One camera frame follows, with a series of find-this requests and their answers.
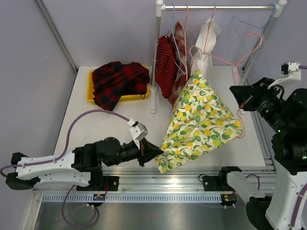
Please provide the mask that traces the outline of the lemon print skirt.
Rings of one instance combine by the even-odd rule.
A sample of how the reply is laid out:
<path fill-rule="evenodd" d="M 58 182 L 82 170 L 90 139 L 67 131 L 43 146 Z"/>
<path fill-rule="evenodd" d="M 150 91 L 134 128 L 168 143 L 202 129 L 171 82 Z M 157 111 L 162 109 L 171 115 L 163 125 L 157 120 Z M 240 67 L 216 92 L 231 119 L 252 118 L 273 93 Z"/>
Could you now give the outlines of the lemon print skirt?
<path fill-rule="evenodd" d="M 194 161 L 240 138 L 245 131 L 218 93 L 197 70 L 176 99 L 169 126 L 155 158 L 160 173 Z"/>

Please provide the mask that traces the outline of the pink wire hanger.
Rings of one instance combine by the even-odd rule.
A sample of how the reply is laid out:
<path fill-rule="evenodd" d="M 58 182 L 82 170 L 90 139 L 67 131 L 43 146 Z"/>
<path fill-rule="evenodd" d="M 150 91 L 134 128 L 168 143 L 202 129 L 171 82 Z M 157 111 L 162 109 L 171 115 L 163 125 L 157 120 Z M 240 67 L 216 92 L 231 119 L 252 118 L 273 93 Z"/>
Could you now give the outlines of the pink wire hanger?
<path fill-rule="evenodd" d="M 238 66 L 244 61 L 247 59 L 248 56 L 250 56 L 251 54 L 253 54 L 257 49 L 259 49 L 259 45 L 257 45 L 254 49 L 252 49 L 250 52 L 248 52 L 245 56 L 243 56 L 240 60 L 238 60 L 237 62 L 235 63 L 231 63 L 227 60 L 224 60 L 220 57 L 217 57 L 216 55 L 213 55 L 212 52 L 211 54 L 209 54 L 211 57 L 212 57 L 212 60 L 216 59 L 216 60 L 219 60 L 223 63 L 225 63 L 226 65 L 228 66 L 231 66 L 233 68 L 233 76 L 234 76 L 234 83 L 235 85 L 238 85 L 238 74 L 237 74 L 237 69 L 238 69 Z M 196 49 L 195 49 L 195 45 L 191 46 L 191 48 L 189 49 L 189 56 L 190 58 L 192 59 L 194 54 L 196 53 Z M 201 74 L 201 72 L 199 70 L 197 70 L 194 74 Z"/>

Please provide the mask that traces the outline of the dark red plaid skirt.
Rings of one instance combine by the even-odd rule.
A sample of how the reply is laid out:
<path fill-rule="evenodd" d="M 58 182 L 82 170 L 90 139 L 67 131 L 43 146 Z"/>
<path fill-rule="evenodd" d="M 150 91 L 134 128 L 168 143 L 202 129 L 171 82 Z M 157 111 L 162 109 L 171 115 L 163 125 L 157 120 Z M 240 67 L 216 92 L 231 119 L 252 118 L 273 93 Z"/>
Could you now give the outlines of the dark red plaid skirt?
<path fill-rule="evenodd" d="M 93 100 L 99 107 L 112 111 L 122 96 L 144 96 L 150 82 L 149 70 L 137 62 L 107 63 L 92 73 Z"/>

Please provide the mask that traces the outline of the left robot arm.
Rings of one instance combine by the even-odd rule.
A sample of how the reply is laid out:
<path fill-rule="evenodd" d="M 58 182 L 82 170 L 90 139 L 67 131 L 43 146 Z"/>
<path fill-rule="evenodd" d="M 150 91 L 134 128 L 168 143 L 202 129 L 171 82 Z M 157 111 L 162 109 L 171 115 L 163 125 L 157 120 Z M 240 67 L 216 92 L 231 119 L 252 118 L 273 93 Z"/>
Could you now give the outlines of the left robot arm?
<path fill-rule="evenodd" d="M 51 156 L 44 164 L 17 152 L 11 159 L 15 171 L 7 174 L 5 183 L 12 190 L 74 185 L 78 191 L 117 191 L 119 177 L 105 176 L 103 166 L 137 160 L 143 167 L 162 153 L 145 138 L 136 145 L 134 141 L 121 144 L 113 137 L 77 147 L 59 160 Z"/>

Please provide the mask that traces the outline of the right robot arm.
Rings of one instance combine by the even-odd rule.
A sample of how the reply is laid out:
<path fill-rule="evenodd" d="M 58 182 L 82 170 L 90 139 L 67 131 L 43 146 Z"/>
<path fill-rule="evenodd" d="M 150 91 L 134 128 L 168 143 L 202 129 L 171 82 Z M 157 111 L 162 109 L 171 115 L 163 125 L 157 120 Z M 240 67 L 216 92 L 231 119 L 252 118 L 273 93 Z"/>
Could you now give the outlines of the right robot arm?
<path fill-rule="evenodd" d="M 235 166 L 219 171 L 218 185 L 233 188 L 246 204 L 250 223 L 258 230 L 300 230 L 307 199 L 307 91 L 298 88 L 283 99 L 284 87 L 262 78 L 252 85 L 231 86 L 240 109 L 258 112 L 274 130 L 276 181 L 272 196 L 252 191 Z"/>

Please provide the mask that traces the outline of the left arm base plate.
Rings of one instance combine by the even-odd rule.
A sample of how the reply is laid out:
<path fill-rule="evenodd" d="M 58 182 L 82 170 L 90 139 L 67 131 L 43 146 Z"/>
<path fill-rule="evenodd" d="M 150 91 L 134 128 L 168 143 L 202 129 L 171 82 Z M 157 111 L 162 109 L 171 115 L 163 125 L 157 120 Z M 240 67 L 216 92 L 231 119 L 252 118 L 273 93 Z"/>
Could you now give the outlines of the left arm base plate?
<path fill-rule="evenodd" d="M 119 186 L 118 176 L 102 176 L 101 178 L 94 178 L 91 180 L 91 185 L 94 187 L 94 191 L 118 191 Z"/>

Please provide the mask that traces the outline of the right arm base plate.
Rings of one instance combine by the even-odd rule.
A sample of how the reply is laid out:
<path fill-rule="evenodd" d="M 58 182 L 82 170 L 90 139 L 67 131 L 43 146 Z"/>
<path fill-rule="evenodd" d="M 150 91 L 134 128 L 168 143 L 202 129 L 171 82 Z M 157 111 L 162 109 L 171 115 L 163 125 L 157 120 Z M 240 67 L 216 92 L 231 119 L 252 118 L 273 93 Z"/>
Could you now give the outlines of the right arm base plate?
<path fill-rule="evenodd" d="M 235 190 L 219 176 L 203 176 L 203 188 L 206 192 L 234 192 Z"/>

